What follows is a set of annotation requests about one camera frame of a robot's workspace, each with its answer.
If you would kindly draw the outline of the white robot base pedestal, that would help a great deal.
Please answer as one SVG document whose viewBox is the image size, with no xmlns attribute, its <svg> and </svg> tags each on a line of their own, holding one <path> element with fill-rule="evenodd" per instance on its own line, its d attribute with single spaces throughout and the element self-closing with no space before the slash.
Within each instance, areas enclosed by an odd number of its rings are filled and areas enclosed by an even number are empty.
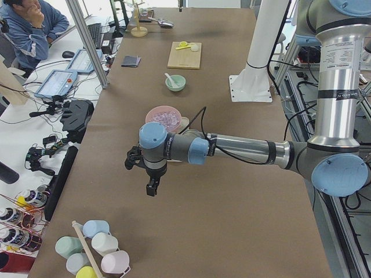
<svg viewBox="0 0 371 278">
<path fill-rule="evenodd" d="M 261 1 L 246 66 L 229 76 L 233 102 L 272 102 L 267 67 L 289 6 L 289 0 Z"/>
</svg>

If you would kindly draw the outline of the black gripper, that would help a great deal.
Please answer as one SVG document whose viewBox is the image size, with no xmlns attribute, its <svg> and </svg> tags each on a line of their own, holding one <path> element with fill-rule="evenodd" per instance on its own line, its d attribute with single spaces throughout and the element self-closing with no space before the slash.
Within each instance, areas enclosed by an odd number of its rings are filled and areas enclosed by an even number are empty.
<svg viewBox="0 0 371 278">
<path fill-rule="evenodd" d="M 144 169 L 149 176 L 146 194 L 148 196 L 157 195 L 161 177 L 167 172 L 167 160 L 162 159 L 158 162 L 150 162 L 145 159 L 140 146 L 133 146 L 126 154 L 124 165 L 127 170 L 131 170 L 134 166 Z"/>
</svg>

